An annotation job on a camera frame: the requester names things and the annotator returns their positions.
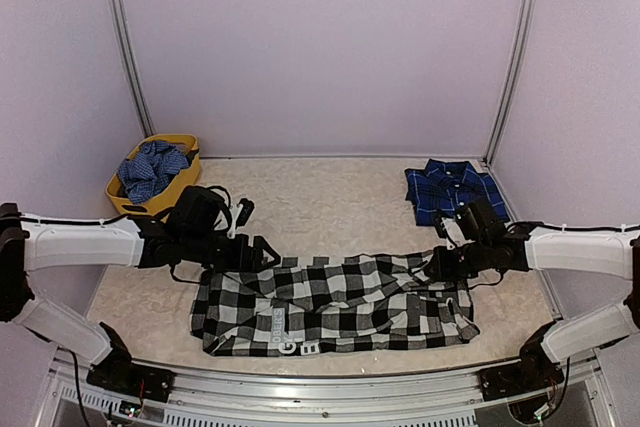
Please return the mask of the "yellow plastic basket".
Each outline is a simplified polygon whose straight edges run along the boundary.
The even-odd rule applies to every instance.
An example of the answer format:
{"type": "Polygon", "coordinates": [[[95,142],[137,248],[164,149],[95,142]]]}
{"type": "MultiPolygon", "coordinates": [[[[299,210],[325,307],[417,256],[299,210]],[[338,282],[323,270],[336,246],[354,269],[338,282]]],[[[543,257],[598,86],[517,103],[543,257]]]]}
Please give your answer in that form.
{"type": "Polygon", "coordinates": [[[200,173],[196,136],[157,134],[140,142],[121,162],[105,193],[121,214],[155,215],[172,207],[200,173]]]}

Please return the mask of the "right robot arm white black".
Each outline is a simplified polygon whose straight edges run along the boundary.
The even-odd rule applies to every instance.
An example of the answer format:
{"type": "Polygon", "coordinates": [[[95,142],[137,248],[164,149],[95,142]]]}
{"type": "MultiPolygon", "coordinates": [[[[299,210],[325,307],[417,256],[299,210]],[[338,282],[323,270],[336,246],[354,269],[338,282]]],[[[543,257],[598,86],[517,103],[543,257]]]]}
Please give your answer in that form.
{"type": "Polygon", "coordinates": [[[459,207],[453,220],[465,242],[437,247],[426,267],[439,282],[472,279],[485,270],[501,274],[572,270],[629,280],[622,300],[572,320],[551,322],[523,344],[517,362],[479,373],[484,400],[549,388],[566,381],[561,367],[577,353],[616,343],[639,332],[639,229],[566,227],[520,221],[506,225],[489,201],[459,207]]]}

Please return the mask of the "black white checked shirt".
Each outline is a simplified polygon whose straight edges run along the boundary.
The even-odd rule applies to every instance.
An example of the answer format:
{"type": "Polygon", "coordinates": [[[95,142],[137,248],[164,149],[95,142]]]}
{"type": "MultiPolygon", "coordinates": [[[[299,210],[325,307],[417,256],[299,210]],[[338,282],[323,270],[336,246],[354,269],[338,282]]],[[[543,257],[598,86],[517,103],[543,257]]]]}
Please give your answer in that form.
{"type": "Polygon", "coordinates": [[[436,282],[429,251],[285,257],[261,272],[202,274],[190,333],[211,356],[306,357],[470,343],[465,281],[436,282]]]}

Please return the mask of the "blue plaid shirt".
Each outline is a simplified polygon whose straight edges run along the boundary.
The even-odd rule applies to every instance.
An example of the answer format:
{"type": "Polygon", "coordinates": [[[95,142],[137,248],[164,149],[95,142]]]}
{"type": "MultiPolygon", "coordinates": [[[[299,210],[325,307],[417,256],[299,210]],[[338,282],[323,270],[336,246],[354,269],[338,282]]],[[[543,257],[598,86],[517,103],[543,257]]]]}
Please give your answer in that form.
{"type": "Polygon", "coordinates": [[[423,169],[408,168],[404,174],[405,200],[411,203],[419,227],[434,227],[439,212],[452,216],[457,209],[479,198],[489,201],[499,219],[510,220],[493,177],[478,172],[469,161],[429,159],[423,169]]]}

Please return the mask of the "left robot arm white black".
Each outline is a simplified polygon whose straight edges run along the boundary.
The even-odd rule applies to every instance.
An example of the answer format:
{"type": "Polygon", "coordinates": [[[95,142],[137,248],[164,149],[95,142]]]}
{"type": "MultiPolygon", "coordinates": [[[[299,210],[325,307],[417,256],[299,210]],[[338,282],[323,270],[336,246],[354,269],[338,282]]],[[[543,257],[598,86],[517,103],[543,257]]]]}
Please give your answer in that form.
{"type": "Polygon", "coordinates": [[[77,220],[27,216],[1,206],[1,320],[57,343],[89,365],[87,381],[140,400],[167,402],[172,371],[138,364],[114,328],[94,323],[30,286],[28,276],[53,267],[116,265],[175,268],[183,261],[214,272],[260,272],[281,261],[261,236],[238,233],[254,210],[233,204],[219,186],[188,186],[155,214],[77,220]]]}

